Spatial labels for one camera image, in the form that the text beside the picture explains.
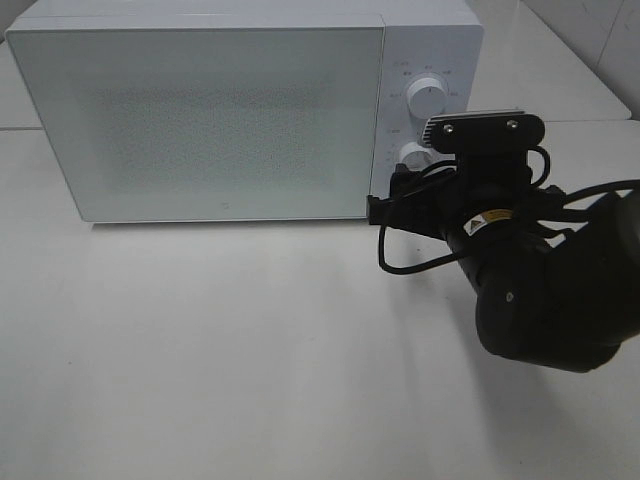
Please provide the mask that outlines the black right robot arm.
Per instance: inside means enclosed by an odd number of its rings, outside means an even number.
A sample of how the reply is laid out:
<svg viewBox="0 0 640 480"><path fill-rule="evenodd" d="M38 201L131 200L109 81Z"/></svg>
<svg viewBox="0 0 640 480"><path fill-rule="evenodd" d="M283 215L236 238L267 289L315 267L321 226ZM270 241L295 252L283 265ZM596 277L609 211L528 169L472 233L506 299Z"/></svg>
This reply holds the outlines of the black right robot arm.
<svg viewBox="0 0 640 480"><path fill-rule="evenodd" d="M388 198L368 198L367 218L448 245L407 273L458 263L488 352L585 373L639 333L639 184L565 193L530 179L527 166L400 168Z"/></svg>

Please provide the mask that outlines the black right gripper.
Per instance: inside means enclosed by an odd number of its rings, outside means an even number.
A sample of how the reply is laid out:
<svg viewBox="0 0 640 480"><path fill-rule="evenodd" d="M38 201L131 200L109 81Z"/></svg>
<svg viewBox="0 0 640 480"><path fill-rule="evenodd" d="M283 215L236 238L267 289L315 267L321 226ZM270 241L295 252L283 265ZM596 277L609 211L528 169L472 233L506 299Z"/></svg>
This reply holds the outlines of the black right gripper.
<svg viewBox="0 0 640 480"><path fill-rule="evenodd" d="M423 178L421 170L398 163L390 193L402 199L367 196L367 221L462 245L471 237L463 226L485 211L509 209L530 189L532 170L509 164L478 168L451 167Z"/></svg>

